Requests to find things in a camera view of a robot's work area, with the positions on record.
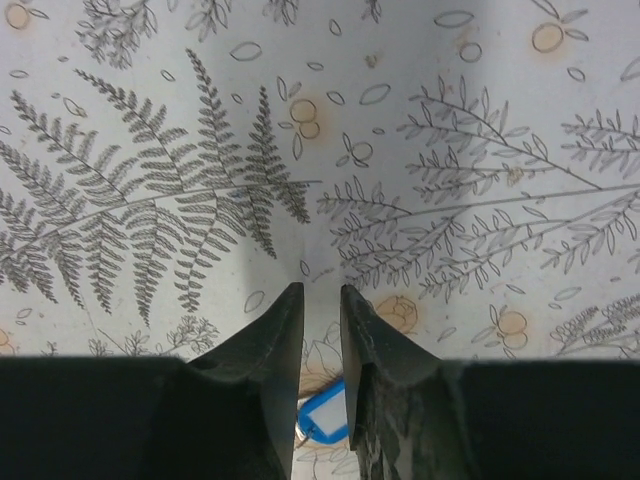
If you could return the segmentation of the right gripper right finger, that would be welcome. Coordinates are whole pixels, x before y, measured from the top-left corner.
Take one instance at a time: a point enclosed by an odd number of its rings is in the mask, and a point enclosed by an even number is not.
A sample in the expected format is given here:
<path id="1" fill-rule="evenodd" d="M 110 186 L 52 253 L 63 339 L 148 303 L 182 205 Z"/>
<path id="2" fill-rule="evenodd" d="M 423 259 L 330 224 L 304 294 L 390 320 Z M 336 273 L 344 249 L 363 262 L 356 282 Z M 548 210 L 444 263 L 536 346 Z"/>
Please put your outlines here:
<path id="1" fill-rule="evenodd" d="M 349 443 L 364 479 L 635 479 L 639 365 L 445 360 L 340 292 Z"/>

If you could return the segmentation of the blue key tag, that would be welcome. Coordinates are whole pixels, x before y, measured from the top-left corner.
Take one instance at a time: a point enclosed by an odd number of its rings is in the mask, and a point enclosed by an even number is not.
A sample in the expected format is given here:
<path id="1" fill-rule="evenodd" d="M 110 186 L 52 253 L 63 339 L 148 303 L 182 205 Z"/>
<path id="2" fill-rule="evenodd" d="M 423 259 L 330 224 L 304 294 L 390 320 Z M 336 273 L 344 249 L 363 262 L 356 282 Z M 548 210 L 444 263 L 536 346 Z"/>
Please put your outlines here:
<path id="1" fill-rule="evenodd" d="M 345 382 L 343 378 L 299 402 L 295 431 L 302 442 L 334 445 L 348 437 Z"/>

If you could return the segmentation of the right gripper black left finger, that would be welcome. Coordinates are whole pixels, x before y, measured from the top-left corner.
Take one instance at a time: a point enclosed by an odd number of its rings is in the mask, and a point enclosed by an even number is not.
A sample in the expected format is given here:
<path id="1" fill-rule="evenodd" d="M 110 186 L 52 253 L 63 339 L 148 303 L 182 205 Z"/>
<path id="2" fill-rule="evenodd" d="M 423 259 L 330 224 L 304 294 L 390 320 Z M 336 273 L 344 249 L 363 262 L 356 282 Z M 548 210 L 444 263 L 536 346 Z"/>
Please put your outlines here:
<path id="1" fill-rule="evenodd" d="M 287 479 L 304 287 L 213 350 L 175 357 L 5 357 L 5 479 Z"/>

